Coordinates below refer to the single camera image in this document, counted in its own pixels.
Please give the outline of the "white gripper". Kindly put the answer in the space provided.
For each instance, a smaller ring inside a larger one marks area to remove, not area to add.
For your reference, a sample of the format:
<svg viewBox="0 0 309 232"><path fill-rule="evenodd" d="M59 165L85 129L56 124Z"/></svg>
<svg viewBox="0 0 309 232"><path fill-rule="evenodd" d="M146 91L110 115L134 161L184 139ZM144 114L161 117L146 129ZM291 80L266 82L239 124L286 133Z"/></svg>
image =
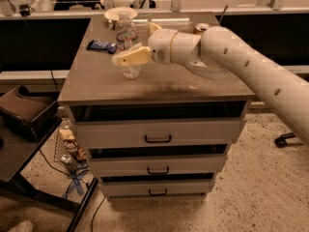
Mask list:
<svg viewBox="0 0 309 232"><path fill-rule="evenodd" d="M148 46L141 43L135 44L129 50L122 51L112 57L112 63L116 66L137 66L147 64L153 55L157 63L169 65L171 60L171 46L178 31L175 29L161 29L161 26L147 23Z"/></svg>

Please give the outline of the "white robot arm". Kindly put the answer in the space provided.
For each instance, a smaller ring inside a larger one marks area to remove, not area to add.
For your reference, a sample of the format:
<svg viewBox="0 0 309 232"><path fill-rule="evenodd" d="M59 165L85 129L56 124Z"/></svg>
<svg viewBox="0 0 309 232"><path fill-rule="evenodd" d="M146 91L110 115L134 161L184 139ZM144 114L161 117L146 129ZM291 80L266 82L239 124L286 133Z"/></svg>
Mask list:
<svg viewBox="0 0 309 232"><path fill-rule="evenodd" d="M212 26L200 35L147 24L151 35L113 56L115 65L126 67L178 64L207 79L233 73L309 146L309 83L253 49L231 30Z"/></svg>

